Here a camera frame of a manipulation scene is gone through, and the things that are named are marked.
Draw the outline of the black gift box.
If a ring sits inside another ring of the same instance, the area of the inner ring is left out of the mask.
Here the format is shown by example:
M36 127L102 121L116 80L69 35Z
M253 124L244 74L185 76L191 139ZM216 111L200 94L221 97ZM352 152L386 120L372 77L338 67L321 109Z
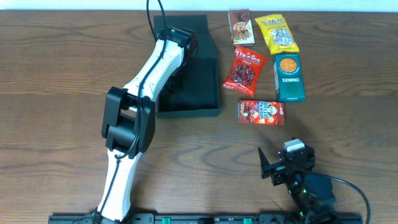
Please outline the black gift box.
M193 30L198 47L172 80L170 87L162 90L157 104L157 117L167 119L218 116L218 54L210 35L207 17L167 16L166 21L171 27Z

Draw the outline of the brown Pocky snack box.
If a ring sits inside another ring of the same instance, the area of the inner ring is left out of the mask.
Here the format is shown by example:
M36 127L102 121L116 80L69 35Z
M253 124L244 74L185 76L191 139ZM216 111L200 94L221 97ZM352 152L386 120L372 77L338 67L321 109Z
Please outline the brown Pocky snack box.
M231 42L236 46L253 46L255 44L249 9L230 10L228 12Z

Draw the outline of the red Hacks candy bag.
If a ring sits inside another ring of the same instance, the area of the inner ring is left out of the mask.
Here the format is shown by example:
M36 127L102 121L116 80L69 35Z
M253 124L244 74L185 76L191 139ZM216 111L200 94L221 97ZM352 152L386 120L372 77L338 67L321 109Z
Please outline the red Hacks candy bag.
M234 51L233 65L222 87L254 97L256 83L265 64L265 56L251 49L237 46Z

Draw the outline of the teal Chunkies cookie box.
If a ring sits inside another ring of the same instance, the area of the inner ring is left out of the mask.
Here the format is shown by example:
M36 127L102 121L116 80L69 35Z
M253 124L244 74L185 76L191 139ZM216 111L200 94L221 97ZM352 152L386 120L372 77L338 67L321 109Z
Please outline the teal Chunkies cookie box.
M273 69L277 101L302 102L306 95L299 54L275 54Z

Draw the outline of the yellow Hacks candy bag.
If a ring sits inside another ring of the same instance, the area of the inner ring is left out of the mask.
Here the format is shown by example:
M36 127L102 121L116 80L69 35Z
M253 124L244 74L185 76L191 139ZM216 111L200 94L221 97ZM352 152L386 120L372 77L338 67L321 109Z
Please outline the yellow Hacks candy bag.
M282 14L270 14L255 18L270 53L298 53L299 47Z

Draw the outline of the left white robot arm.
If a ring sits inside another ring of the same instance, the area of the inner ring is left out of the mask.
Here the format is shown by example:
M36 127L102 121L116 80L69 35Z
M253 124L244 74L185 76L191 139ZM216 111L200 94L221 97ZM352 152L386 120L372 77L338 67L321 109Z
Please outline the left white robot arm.
M155 103L170 77L197 47L194 31L166 27L140 72L123 88L112 87L104 107L101 135L108 149L104 194L93 223L121 223L131 207L131 189L140 157L155 133Z

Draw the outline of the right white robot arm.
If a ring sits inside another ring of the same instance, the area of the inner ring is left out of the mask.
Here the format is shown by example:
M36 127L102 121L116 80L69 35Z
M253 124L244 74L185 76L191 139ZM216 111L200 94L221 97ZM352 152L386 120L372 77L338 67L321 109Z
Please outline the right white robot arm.
M314 148L304 145L293 151L279 152L279 162L270 164L261 149L261 177L271 178L274 186L284 184L298 212L291 223L331 223L336 220L331 180L312 172L315 165Z

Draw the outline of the red Hello Panda box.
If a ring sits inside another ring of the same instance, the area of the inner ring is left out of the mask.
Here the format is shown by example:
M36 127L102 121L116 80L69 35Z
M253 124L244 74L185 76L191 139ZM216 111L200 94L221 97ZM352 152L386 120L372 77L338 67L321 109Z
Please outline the red Hello Panda box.
M284 104L276 101L240 100L238 112L240 123L279 126L285 123Z

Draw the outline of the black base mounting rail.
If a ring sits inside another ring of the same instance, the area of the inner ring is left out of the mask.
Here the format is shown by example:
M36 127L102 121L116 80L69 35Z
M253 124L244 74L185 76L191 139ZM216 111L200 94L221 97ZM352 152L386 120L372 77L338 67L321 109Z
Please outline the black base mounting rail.
M260 213L257 215L154 215L135 213L123 221L86 215L51 215L49 224L68 223L130 223L130 224L272 224L272 223L364 223L359 215L339 215L334 220L315 220L313 216L304 217L288 213Z

